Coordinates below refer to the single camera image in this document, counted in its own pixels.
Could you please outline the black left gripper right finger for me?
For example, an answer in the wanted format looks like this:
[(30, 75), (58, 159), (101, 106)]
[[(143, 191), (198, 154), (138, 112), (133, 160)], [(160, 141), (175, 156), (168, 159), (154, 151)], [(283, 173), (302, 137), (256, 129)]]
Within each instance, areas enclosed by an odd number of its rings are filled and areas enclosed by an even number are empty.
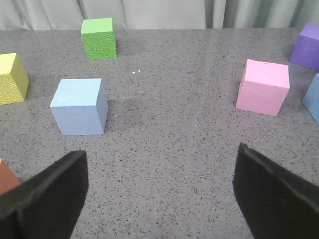
[(235, 198), (256, 239), (317, 239), (319, 188), (247, 145), (239, 145)]

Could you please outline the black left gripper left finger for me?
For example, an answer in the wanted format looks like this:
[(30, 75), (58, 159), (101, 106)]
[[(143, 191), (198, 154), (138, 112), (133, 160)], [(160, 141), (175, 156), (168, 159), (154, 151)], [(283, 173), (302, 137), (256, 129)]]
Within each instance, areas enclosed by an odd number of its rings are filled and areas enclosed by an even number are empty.
[(88, 190), (86, 151), (71, 151), (0, 197), (2, 239), (68, 239)]

